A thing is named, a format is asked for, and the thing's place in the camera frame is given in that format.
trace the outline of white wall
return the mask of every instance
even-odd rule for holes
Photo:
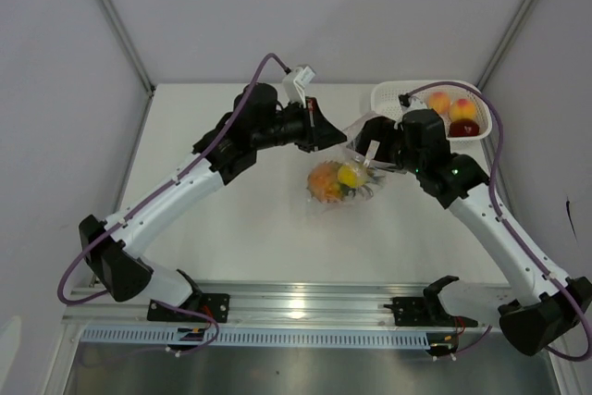
[[[268,51],[319,81],[476,81],[520,0],[114,0],[156,82],[244,81]]]
[[[486,88],[504,119],[507,145],[501,165],[520,221],[573,277],[589,278],[591,27],[590,0],[540,0]],[[572,353],[585,349],[580,328],[569,339]],[[591,393],[592,364],[575,367],[588,387],[583,393]]]
[[[112,209],[145,97],[93,0],[0,0],[0,327],[22,316],[3,393],[34,394],[80,250]]]

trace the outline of metal panel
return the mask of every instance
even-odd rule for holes
[[[425,331],[425,328],[395,327],[394,317],[384,304],[393,296],[419,296],[425,286],[257,284],[200,282],[204,292],[228,293],[230,310],[225,326],[240,328],[338,329],[361,331]],[[101,288],[78,288],[73,298],[81,298]],[[145,326],[149,301],[134,298],[117,303],[108,296],[84,305],[68,307],[64,322],[94,326]],[[150,326],[170,326],[149,323]],[[204,323],[186,326],[202,327]],[[431,327],[430,331],[450,330]]]
[[[52,370],[48,375],[47,381],[43,385],[44,395],[63,395],[68,383],[68,375],[72,366],[75,365],[74,358],[79,347],[80,335],[83,333],[83,327],[62,326],[61,340],[59,347],[55,350]]]
[[[84,344],[66,394],[559,394],[546,354],[525,357],[500,335],[456,362],[435,363],[420,351],[249,347],[211,347],[179,359],[158,351],[118,359],[137,350]]]

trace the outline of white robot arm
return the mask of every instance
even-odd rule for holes
[[[316,100],[304,95],[313,75],[308,67],[288,74],[283,83],[290,103],[280,110],[276,90],[255,84],[248,102],[244,92],[235,99],[240,113],[234,117],[226,114],[154,191],[104,221],[88,216],[80,223],[85,260],[116,301],[141,295],[197,310],[201,293],[190,277],[142,257],[158,233],[195,202],[254,165],[258,150],[295,143],[312,152],[345,142],[345,135],[323,117]],[[569,278],[508,212],[499,216],[493,211],[487,174],[471,157],[452,154],[441,118],[433,110],[421,108],[410,107],[397,125],[386,117],[366,122],[356,138],[356,150],[365,155],[364,147],[367,151],[371,142],[379,142],[375,160],[412,172],[425,192],[475,234],[513,290],[513,294],[499,294],[445,277],[437,281],[443,311],[501,327],[516,349],[534,354],[577,324],[577,314],[564,292],[569,292],[584,312],[592,301],[592,285],[586,278]],[[229,119],[236,120],[231,121],[228,132],[221,132]],[[511,235],[508,224],[517,230],[530,253]],[[549,272],[541,273],[537,262],[544,263]],[[553,282],[560,282],[565,291],[558,291]]]

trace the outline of white plastic basket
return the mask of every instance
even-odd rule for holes
[[[428,83],[432,82],[437,82],[437,80],[397,80],[379,83],[376,87],[374,87],[372,94],[370,95],[370,106],[374,112],[399,121],[403,116],[401,104],[399,103],[399,95],[408,93],[415,88],[421,87],[422,85],[427,85]],[[462,80],[456,80],[456,82],[463,83],[464,85],[477,90],[477,88],[470,83],[463,82]],[[491,114],[489,113],[489,108],[487,108],[487,105],[485,105],[485,103],[474,94],[469,93],[460,87],[441,85],[439,87],[429,88],[421,93],[418,93],[416,97],[426,101],[429,95],[433,92],[446,93],[452,102],[464,97],[476,105],[477,116],[475,118],[475,122],[479,125],[480,131],[478,136],[465,138],[448,137],[450,119],[448,118],[448,115],[441,115],[442,119],[444,120],[444,125],[446,126],[447,139],[450,141],[450,143],[466,144],[474,141],[480,141],[486,138],[486,136],[491,132]]]

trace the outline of white tabletop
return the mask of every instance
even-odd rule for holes
[[[156,89],[123,205],[168,175],[232,108],[243,84],[161,84]],[[372,85],[311,84],[325,116],[344,128],[368,109]],[[279,98],[287,102],[276,86]],[[462,150],[487,168],[479,143]],[[505,283],[472,233],[426,195],[412,175],[394,174],[361,204],[319,214],[306,177],[331,149],[295,146],[258,154],[257,164],[197,203],[156,239],[146,257],[198,280],[427,283],[445,275]]]

